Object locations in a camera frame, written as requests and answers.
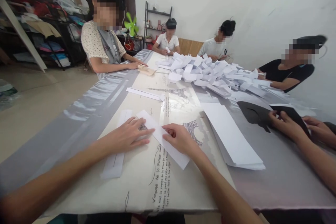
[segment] paper cutout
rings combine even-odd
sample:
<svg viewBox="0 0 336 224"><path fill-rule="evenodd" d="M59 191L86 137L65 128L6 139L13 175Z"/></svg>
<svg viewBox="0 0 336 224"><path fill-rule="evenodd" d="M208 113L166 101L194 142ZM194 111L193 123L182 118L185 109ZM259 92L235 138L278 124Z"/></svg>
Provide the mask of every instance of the paper cutout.
<svg viewBox="0 0 336 224"><path fill-rule="evenodd" d="M185 169L187 164L189 163L189 157L187 155L182 154L177 149L175 149L170 143L162 138L163 135L168 133L155 121L155 119L150 116L145 110L142 110L136 115L138 118L146 119L145 126L149 129L154 128L153 136L156 140L166 149L168 154L175 160L175 162L182 168Z"/></svg>

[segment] girl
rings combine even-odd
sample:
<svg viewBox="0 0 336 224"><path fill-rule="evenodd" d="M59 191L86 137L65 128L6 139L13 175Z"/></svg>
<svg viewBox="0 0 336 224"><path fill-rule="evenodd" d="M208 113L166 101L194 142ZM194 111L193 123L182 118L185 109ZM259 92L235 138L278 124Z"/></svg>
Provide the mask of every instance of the girl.
<svg viewBox="0 0 336 224"><path fill-rule="evenodd" d="M82 45L93 70L101 79L106 73L137 69L142 61L127 54L113 29L117 29L119 10L125 10L125 0L86 0L88 22L82 28ZM121 57L130 64L120 64Z"/></svg>

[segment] paper strip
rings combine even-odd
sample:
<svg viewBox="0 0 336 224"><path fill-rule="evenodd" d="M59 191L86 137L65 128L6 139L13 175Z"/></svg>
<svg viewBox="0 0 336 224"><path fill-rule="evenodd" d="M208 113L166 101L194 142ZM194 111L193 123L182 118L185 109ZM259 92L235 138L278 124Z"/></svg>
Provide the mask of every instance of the paper strip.
<svg viewBox="0 0 336 224"><path fill-rule="evenodd" d="M182 168L185 169L187 164L189 163L189 157L179 152L175 149L170 143L162 138L162 135L168 134L156 121L150 116L145 110L142 110L136 115L138 118L146 119L145 126L148 129L154 128L155 131L153 136L156 140L162 145L163 148L166 149L168 154L175 160L175 162Z"/></svg>
<svg viewBox="0 0 336 224"><path fill-rule="evenodd" d="M159 96L159 95L156 95L156 94L153 94L153 93L141 91L141 90L138 90L138 89L134 89L132 87L127 88L126 91L130 92L130 93L137 94L137 95L145 96L145 97L148 97L148 98L151 98L151 99L154 99L154 100L158 100L160 102L163 102L165 100L164 96Z"/></svg>
<svg viewBox="0 0 336 224"><path fill-rule="evenodd" d="M117 128L132 117L132 110L122 110L120 113ZM100 174L101 179L113 179L121 176L123 170L124 153L111 155L107 158L103 172Z"/></svg>

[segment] floor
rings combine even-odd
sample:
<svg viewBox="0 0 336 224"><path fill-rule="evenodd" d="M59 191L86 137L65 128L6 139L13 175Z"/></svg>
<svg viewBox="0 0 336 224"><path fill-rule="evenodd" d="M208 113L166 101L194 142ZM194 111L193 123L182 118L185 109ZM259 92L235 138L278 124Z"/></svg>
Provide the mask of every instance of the floor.
<svg viewBox="0 0 336 224"><path fill-rule="evenodd" d="M98 80L95 73L85 71L84 67L66 71L50 69L44 74L19 65L0 66L0 79L11 83L20 94L11 108L0 112L0 162L52 122ZM43 218L34 223L44 224L51 219ZM185 219L187 224L221 222L217 213L185 215Z"/></svg>

